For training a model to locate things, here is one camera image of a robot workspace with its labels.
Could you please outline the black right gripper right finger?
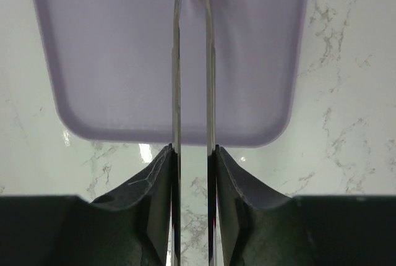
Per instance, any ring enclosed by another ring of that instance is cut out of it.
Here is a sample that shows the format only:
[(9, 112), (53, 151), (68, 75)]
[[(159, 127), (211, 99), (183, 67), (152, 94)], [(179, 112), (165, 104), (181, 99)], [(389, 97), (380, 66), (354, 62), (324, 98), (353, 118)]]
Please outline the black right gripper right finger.
[(288, 197), (215, 151), (225, 265), (394, 265), (395, 197)]

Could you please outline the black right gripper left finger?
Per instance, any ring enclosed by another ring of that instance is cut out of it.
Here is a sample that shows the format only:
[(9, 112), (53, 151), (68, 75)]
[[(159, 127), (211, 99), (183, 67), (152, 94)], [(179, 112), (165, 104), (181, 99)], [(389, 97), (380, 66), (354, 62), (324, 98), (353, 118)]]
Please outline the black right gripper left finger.
[(2, 265), (165, 265), (174, 151), (87, 202), (75, 195), (1, 197)]

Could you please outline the metal tongs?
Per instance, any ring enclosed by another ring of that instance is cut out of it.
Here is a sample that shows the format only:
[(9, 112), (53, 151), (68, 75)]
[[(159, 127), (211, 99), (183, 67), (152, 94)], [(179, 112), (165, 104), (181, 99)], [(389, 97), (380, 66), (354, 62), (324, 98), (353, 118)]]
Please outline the metal tongs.
[(215, 31), (211, 0), (174, 0), (172, 47), (172, 265), (181, 265), (182, 144), (216, 149)]

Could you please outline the lilac plastic tray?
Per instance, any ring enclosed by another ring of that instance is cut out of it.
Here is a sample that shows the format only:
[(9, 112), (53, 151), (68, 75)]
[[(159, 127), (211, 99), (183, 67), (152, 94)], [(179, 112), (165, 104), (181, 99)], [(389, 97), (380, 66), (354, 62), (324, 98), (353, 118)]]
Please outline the lilac plastic tray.
[[(172, 140), (174, 0), (33, 0), (59, 117), (89, 140)], [(217, 143), (288, 125), (307, 0), (210, 0)]]

